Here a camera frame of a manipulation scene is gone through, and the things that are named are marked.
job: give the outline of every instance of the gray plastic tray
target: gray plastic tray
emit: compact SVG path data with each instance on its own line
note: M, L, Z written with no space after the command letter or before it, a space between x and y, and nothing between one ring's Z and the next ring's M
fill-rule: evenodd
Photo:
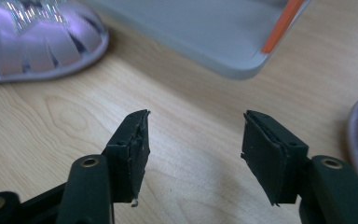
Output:
M294 21L309 1L304 1ZM261 48L287 0L82 2L225 77L248 78L256 75L269 57Z

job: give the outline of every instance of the wood grain surface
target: wood grain surface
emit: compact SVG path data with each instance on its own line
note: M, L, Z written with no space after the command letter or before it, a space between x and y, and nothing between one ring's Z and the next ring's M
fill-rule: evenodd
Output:
M358 1L314 0L265 67L226 79L118 22L103 58L51 81L0 84L0 191L28 200L99 154L129 113L149 109L151 155L137 208L117 223L300 223L270 206L240 158L247 109L350 161L345 129L358 100Z

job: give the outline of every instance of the clamp jaw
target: clamp jaw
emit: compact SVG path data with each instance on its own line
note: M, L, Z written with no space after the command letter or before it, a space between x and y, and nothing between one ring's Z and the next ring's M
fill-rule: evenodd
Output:
M295 203L305 224L358 223L358 175L327 156L307 158L308 146L272 117L247 111L241 157L271 204Z
M14 192L0 192L0 224L114 223L113 203L138 204L138 194L150 153L147 116L129 114L101 155L72 164L68 181L20 203Z

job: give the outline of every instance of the table surface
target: table surface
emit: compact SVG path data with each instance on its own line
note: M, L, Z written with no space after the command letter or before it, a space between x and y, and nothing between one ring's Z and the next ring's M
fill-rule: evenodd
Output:
M248 109L310 146L350 161L358 100L358 1L314 0L254 78L231 80L118 22L90 68L51 81L0 84L0 191L28 200L99 154L131 112L149 109L151 154L137 208L117 223L299 223L298 204L270 206L240 158Z

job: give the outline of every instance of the orange stripe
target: orange stripe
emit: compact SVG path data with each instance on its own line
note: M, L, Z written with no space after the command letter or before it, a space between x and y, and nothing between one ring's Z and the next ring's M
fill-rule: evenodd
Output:
M289 0L280 18L275 24L274 29L272 29L271 34L269 34L266 44L264 44L261 49L263 53L272 52L279 40L282 38L284 32L286 32L287 28L289 28L290 23L295 18L295 15L303 3L304 0Z

